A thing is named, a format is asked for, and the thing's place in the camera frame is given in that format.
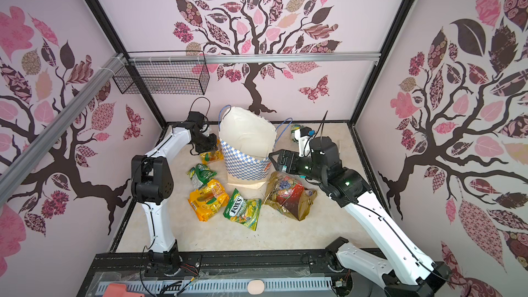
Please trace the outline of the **gold candy bag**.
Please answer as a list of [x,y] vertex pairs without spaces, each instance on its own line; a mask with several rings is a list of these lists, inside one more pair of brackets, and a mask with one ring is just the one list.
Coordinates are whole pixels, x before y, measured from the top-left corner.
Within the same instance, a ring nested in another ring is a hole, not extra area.
[[268,180],[264,204],[280,214],[303,221],[310,212],[317,190],[305,187],[302,182],[286,173],[273,172]]

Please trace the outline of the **blue checkered paper bag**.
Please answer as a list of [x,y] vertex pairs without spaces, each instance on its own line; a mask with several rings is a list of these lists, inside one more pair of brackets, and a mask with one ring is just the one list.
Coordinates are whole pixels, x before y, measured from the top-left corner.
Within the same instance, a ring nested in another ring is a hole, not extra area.
[[218,117],[219,141],[228,173],[235,188],[260,189],[272,167],[269,154],[290,128],[292,118],[274,126],[267,119],[240,107],[227,105]]

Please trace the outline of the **yellow snack packet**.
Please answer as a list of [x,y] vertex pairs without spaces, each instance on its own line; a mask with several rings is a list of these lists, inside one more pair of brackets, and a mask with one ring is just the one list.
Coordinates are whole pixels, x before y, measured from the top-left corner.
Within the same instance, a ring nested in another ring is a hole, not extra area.
[[210,163],[224,160],[224,154],[222,152],[221,142],[219,140],[217,141],[215,150],[201,153],[199,154],[199,156],[202,161],[202,164],[204,165],[209,165]]

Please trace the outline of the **orange yellow candy bag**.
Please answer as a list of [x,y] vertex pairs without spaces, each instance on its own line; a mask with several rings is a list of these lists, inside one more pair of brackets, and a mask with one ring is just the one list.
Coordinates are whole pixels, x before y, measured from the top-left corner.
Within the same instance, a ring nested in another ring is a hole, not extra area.
[[193,191],[188,203],[199,221],[207,222],[222,207],[227,206],[230,196],[224,186],[216,179],[210,180],[204,187]]

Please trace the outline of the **green striped snack packet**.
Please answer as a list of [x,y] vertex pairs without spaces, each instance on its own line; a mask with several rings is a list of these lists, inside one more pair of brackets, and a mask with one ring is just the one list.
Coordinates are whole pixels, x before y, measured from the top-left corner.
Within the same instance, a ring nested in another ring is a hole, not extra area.
[[210,180],[217,176],[217,172],[205,164],[196,164],[186,174],[190,178],[191,185],[195,190],[205,187]]

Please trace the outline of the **green Fox's candy bag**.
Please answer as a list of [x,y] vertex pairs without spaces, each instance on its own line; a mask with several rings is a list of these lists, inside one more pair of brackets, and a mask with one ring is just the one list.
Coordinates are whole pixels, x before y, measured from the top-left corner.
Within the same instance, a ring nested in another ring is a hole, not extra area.
[[262,199],[246,199],[235,189],[223,212],[223,216],[232,222],[256,231],[261,206]]

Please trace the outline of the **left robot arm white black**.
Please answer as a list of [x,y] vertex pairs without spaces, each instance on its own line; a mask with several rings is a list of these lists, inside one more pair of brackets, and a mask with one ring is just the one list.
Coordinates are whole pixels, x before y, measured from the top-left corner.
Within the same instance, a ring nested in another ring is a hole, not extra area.
[[155,274],[171,276],[182,267],[177,239],[171,229],[168,199],[175,186],[170,163],[188,144],[197,152],[217,150],[217,136],[210,132],[206,116],[198,111],[190,111],[187,119],[170,128],[152,150],[134,156],[131,161],[131,192],[147,218],[150,234],[147,257]]

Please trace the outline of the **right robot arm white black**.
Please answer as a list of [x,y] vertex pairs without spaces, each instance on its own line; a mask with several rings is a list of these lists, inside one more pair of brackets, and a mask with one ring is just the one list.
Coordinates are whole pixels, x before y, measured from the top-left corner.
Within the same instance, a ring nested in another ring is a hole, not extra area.
[[343,166],[336,143],[330,137],[310,141],[309,151],[281,149],[269,154],[276,171],[304,176],[369,234],[383,257],[343,242],[333,251],[339,265],[379,286],[386,296],[434,296],[449,281],[450,268],[433,261],[390,218],[376,194],[355,170]]

